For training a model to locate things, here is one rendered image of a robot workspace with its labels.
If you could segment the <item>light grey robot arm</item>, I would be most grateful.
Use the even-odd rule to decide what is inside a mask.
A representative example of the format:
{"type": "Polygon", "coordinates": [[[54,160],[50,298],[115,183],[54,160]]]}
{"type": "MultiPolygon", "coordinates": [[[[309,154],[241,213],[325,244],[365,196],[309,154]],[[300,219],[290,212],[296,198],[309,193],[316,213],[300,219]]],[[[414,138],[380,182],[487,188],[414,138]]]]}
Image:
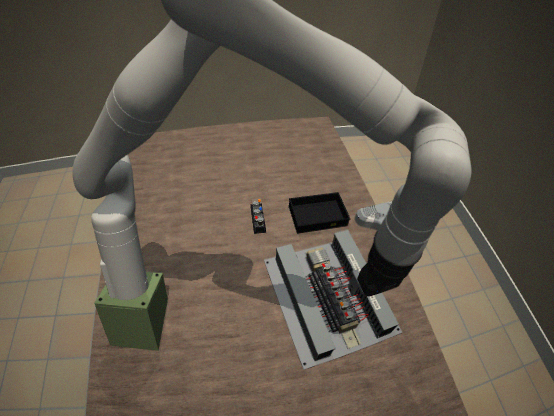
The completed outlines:
{"type": "Polygon", "coordinates": [[[106,196],[91,220],[110,298],[148,289],[128,154],[159,129],[220,46],[295,83],[374,142],[409,149],[406,182],[386,216],[399,239],[426,241],[464,196],[471,162],[462,129],[363,52],[273,0],[161,1],[171,20],[119,75],[73,164],[81,196],[106,196]]]}

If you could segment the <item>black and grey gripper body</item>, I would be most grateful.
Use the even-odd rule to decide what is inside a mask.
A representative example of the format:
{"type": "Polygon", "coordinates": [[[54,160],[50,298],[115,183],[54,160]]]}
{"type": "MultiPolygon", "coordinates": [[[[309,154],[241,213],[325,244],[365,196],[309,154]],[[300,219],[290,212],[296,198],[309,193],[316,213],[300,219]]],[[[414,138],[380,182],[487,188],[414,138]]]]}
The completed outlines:
{"type": "Polygon", "coordinates": [[[422,257],[429,240],[409,243],[396,237],[386,222],[391,203],[392,201],[361,208],[354,218],[359,226],[378,232],[375,233],[367,264],[357,277],[366,296],[398,287],[422,257]]]}

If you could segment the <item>black relay socket row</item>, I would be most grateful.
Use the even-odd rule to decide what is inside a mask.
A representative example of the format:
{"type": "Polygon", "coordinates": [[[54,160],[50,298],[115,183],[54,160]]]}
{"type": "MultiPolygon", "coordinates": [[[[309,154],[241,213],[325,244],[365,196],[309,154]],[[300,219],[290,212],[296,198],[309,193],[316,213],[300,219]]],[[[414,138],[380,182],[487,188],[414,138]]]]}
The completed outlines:
{"type": "MultiPolygon", "coordinates": [[[[336,274],[337,274],[337,279],[339,278],[339,275],[336,271],[336,274]]],[[[340,320],[340,315],[337,315],[337,311],[336,311],[336,308],[335,308],[335,305],[333,304],[332,300],[331,300],[331,295],[329,295],[328,291],[327,291],[327,285],[324,286],[324,282],[322,280],[323,276],[320,275],[318,269],[316,269],[315,271],[313,271],[312,273],[310,273],[309,275],[309,278],[310,278],[310,281],[312,282],[312,284],[315,284],[315,283],[318,283],[318,284],[315,284],[315,285],[312,285],[314,287],[314,290],[316,291],[315,293],[320,293],[320,294],[317,294],[318,296],[318,300],[320,300],[319,302],[320,303],[323,303],[323,302],[326,302],[326,303],[323,303],[321,304],[322,306],[322,309],[324,310],[324,313],[326,313],[326,318],[328,320],[328,323],[331,323],[331,322],[334,322],[334,323],[331,323],[329,325],[331,330],[333,330],[332,332],[336,332],[339,330],[340,326],[342,326],[342,322],[340,320]],[[314,274],[314,275],[311,275],[311,274],[314,274]],[[330,299],[329,299],[330,298],[330,299]],[[334,308],[334,309],[333,309],[334,308]],[[327,313],[327,312],[330,312],[330,313],[327,313]],[[339,318],[339,319],[338,319],[339,318]]],[[[339,278],[340,280],[340,278],[339,278]]],[[[341,280],[340,280],[341,282],[341,280]]],[[[341,282],[342,284],[342,282],[341,282]]],[[[344,288],[343,284],[342,284],[342,287],[341,288],[344,288]]],[[[344,288],[345,290],[345,288],[344,288]]],[[[346,290],[345,290],[346,292],[346,290]]],[[[347,292],[346,292],[347,294],[347,292]]],[[[348,294],[346,296],[346,298],[349,297],[348,294]]]]}

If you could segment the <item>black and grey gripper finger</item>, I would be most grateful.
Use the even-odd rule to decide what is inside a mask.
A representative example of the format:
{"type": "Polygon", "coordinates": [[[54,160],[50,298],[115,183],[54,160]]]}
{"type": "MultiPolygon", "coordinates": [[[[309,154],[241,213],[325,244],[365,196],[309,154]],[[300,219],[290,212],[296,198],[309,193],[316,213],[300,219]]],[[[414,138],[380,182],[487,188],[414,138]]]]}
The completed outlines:
{"type": "Polygon", "coordinates": [[[357,280],[357,277],[358,277],[358,275],[359,275],[358,269],[352,271],[352,275],[353,275],[353,276],[352,276],[352,278],[351,278],[351,280],[350,280],[350,283],[349,283],[349,285],[348,285],[348,289],[349,289],[349,291],[350,291],[350,293],[351,293],[351,296],[356,295],[358,289],[360,289],[361,293],[364,294],[363,291],[362,291],[362,288],[361,288],[361,286],[360,286],[360,284],[359,284],[359,282],[358,282],[358,280],[357,280]],[[354,277],[354,278],[353,278],[353,277],[354,277]],[[358,288],[358,287],[359,287],[359,288],[358,288]]]}

